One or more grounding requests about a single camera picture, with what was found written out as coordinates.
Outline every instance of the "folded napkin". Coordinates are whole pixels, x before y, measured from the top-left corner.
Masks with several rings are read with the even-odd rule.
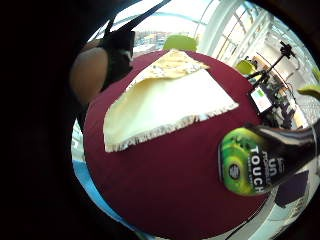
[[[185,52],[171,50],[141,71],[109,107],[106,152],[121,151],[232,110],[236,102]]]

